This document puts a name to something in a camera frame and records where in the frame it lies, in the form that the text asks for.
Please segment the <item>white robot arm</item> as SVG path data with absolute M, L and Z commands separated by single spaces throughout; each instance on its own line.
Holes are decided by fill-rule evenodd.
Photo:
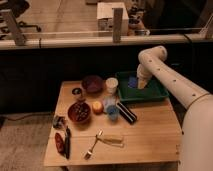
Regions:
M 167 55 L 164 46 L 139 52 L 139 87 L 155 76 L 186 109 L 178 171 L 213 171 L 213 94 L 167 66 Z

